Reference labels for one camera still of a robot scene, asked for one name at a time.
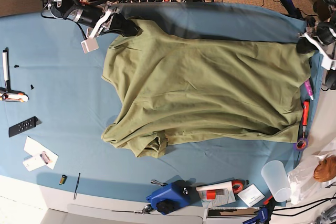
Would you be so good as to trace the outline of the olive green t-shirt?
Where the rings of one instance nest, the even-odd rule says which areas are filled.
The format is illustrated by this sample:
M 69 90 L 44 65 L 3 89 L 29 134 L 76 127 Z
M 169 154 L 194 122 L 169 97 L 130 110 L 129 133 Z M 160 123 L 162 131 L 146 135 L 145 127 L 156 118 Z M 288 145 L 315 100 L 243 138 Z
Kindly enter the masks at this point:
M 221 137 L 293 143 L 312 52 L 293 43 L 185 39 L 137 19 L 109 46 L 102 78 L 122 103 L 102 140 L 158 158 L 169 145 Z

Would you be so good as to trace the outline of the white marker pen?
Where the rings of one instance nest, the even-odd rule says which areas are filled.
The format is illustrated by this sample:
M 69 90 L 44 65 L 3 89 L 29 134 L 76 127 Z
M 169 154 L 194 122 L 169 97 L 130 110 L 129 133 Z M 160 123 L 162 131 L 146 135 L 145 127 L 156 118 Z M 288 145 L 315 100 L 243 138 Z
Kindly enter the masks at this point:
M 4 80 L 9 81 L 8 50 L 7 49 L 4 49 L 3 52 L 2 52 L 2 61 L 3 61 Z

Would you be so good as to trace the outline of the orange white utility knife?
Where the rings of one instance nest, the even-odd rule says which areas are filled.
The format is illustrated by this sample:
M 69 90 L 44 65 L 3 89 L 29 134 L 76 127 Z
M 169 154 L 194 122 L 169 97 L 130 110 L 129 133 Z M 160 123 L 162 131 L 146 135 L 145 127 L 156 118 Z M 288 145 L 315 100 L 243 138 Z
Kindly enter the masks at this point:
M 10 89 L 10 81 L 5 80 L 5 88 L 1 88 L 1 101 L 5 102 L 27 102 L 29 100 L 28 95 L 18 91 L 12 91 Z

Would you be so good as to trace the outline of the black remote control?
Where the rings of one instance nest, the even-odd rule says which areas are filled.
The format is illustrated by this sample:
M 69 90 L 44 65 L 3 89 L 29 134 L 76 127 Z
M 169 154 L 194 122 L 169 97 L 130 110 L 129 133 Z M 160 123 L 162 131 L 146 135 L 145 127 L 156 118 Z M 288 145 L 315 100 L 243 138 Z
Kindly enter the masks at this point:
M 36 116 L 28 118 L 18 124 L 11 126 L 8 129 L 8 137 L 13 137 L 28 130 L 34 129 L 39 124 L 42 124 L 42 121 Z

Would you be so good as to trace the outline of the brown bread roll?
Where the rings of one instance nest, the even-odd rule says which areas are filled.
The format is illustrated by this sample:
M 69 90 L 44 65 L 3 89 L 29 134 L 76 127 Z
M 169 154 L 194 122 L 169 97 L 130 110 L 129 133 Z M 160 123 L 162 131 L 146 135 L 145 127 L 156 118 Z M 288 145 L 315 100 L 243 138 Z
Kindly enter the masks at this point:
M 313 177 L 318 182 L 327 182 L 335 178 L 335 156 L 323 159 L 315 168 Z

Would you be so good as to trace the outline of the translucent plastic cup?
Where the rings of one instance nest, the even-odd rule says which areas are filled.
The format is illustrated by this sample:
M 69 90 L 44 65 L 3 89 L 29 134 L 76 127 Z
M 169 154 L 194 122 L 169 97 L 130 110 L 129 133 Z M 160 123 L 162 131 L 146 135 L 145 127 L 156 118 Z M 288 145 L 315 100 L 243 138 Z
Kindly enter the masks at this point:
M 276 202 L 284 202 L 290 198 L 291 188 L 281 161 L 269 161 L 263 166 L 261 175 Z

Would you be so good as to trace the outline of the white paper sheet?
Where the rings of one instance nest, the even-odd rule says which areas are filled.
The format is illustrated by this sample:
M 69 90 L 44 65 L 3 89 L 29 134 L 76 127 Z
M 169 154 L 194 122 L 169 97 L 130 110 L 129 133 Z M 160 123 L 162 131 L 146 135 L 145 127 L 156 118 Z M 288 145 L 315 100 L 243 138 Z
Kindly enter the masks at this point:
M 30 157 L 39 154 L 41 152 L 46 152 L 48 154 L 48 156 L 52 159 L 52 163 L 46 165 L 48 168 L 50 169 L 54 169 L 55 165 L 57 163 L 58 160 L 58 155 L 55 154 L 54 152 L 52 152 L 51 150 L 49 150 L 48 148 L 46 148 L 45 146 L 43 146 L 42 144 L 40 144 L 39 142 L 37 142 L 36 140 L 32 139 L 31 137 L 26 137 L 26 142 L 24 145 L 24 151 L 30 155 Z

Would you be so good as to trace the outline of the white plastic bag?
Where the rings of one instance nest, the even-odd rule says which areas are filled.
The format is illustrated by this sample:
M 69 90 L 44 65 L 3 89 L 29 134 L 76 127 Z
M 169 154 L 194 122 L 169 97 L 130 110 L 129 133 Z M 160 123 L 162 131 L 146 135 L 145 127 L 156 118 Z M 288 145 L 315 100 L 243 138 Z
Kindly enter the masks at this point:
M 290 202 L 296 205 L 303 200 L 315 195 L 319 190 L 335 183 L 335 178 L 327 182 L 318 182 L 314 179 L 315 168 L 323 159 L 335 156 L 335 140 L 326 145 L 317 155 L 310 155 L 288 173 L 291 188 Z

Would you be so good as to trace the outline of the white card with clip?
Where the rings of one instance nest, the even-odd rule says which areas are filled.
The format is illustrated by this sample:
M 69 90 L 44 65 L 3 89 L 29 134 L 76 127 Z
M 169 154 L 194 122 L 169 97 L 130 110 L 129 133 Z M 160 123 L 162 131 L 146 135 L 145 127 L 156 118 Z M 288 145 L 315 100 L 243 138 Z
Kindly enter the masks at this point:
M 33 170 L 51 164 L 52 162 L 52 159 L 48 156 L 46 152 L 41 152 L 24 160 L 23 165 L 29 172 L 31 172 Z

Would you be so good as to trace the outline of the orange tape roll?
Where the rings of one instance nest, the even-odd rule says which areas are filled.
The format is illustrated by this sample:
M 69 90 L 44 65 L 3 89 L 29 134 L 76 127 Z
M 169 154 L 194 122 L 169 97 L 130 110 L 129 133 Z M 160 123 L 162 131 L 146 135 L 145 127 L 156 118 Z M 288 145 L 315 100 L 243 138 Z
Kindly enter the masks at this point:
M 245 182 L 243 180 L 232 180 L 232 189 L 234 194 L 240 193 L 244 189 Z

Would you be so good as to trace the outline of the white paper roll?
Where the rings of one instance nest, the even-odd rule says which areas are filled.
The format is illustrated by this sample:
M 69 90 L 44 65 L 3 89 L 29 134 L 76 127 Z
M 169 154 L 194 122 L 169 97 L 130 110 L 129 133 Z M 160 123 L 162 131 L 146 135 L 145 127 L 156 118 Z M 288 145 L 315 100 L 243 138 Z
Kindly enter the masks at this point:
M 222 182 L 212 185 L 203 185 L 203 186 L 197 186 L 196 191 L 208 191 L 208 190 L 220 190 L 220 189 L 227 189 L 229 191 L 233 190 L 232 182 Z

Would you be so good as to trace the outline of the black tweezers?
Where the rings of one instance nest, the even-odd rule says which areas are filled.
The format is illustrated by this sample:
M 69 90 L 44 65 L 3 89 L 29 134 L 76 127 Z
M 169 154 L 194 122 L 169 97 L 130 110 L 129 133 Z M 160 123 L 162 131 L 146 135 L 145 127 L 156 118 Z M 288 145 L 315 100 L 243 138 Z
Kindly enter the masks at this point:
M 81 173 L 78 173 L 76 186 L 75 186 L 75 190 L 74 190 L 74 195 L 73 195 L 73 200 L 76 200 L 76 198 L 77 198 L 77 190 L 78 190 L 78 186 L 79 186 L 79 182 L 80 182 L 80 175 L 81 175 Z

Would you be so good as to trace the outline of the blue clamp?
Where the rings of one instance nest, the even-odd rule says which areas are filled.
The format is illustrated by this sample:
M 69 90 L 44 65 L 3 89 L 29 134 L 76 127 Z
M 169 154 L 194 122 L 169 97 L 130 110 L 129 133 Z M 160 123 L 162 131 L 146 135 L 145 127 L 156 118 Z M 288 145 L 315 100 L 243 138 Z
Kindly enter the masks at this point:
M 276 201 L 273 196 L 270 196 L 267 198 L 267 200 L 264 201 L 264 203 L 265 204 L 258 210 L 257 215 L 249 220 L 244 221 L 243 224 L 269 224 L 271 215 L 276 205 Z

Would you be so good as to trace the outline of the orange block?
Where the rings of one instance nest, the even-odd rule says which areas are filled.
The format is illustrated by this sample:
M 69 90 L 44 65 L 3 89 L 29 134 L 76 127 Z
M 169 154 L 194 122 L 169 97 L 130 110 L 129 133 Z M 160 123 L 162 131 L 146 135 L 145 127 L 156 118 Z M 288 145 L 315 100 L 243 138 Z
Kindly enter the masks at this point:
M 206 199 L 207 200 L 214 200 L 214 199 L 216 199 L 216 190 L 207 190 L 206 191 Z

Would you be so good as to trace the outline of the blue plastic device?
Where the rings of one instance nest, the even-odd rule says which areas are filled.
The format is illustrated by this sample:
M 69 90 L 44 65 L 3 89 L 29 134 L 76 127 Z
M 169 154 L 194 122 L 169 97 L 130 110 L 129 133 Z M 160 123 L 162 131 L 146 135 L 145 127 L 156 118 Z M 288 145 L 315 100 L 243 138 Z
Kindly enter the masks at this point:
M 150 183 L 160 187 L 146 197 L 150 209 L 168 215 L 191 204 L 188 187 L 179 186 L 175 182 L 161 183 L 155 179 Z

